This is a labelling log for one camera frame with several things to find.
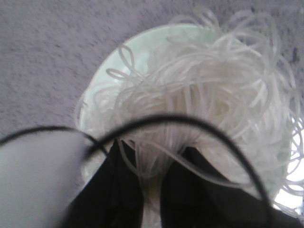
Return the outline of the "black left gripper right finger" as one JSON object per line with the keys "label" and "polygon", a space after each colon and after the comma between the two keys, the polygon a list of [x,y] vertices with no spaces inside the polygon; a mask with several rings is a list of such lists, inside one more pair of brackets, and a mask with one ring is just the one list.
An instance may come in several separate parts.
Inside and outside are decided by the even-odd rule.
{"label": "black left gripper right finger", "polygon": [[176,161],[161,188],[163,228],[263,228],[261,199],[201,179]]}

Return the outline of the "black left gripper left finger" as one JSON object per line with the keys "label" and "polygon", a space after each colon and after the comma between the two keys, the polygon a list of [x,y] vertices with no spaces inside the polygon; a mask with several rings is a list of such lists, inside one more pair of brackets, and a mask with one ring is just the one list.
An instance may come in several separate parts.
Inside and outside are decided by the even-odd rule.
{"label": "black left gripper left finger", "polygon": [[138,177],[122,159],[120,148],[134,161],[134,151],[115,140],[108,157],[72,201],[63,228],[139,228],[143,195]]}

